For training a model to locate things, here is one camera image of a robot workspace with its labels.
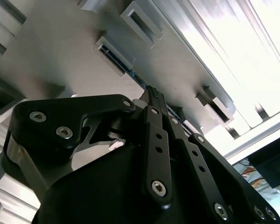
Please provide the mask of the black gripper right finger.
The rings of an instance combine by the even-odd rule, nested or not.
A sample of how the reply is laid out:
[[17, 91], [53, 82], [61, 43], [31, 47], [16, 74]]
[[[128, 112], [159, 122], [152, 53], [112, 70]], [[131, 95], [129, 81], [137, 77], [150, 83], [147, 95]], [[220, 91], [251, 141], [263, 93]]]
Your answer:
[[198, 191], [193, 220], [198, 224], [279, 224], [278, 213], [252, 185], [202, 135], [188, 137], [179, 121], [169, 116], [163, 94], [156, 95], [179, 162]]

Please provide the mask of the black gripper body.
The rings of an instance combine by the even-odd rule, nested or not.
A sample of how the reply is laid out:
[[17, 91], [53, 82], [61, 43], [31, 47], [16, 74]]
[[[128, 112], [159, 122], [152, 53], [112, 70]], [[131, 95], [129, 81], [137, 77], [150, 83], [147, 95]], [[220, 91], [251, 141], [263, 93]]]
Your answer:
[[57, 181], [46, 193], [35, 224], [212, 224], [189, 173], [171, 159], [173, 201], [162, 210], [142, 191], [143, 152], [114, 150]]

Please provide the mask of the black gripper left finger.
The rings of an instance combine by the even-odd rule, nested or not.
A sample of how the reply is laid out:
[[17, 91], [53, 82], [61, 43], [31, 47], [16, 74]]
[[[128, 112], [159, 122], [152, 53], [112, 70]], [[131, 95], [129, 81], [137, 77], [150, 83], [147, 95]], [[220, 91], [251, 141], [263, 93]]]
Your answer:
[[7, 173], [42, 203], [60, 179], [122, 147], [143, 152], [142, 191], [165, 210], [172, 181], [158, 91], [147, 87], [140, 108], [123, 95], [27, 101], [17, 105], [4, 145]]

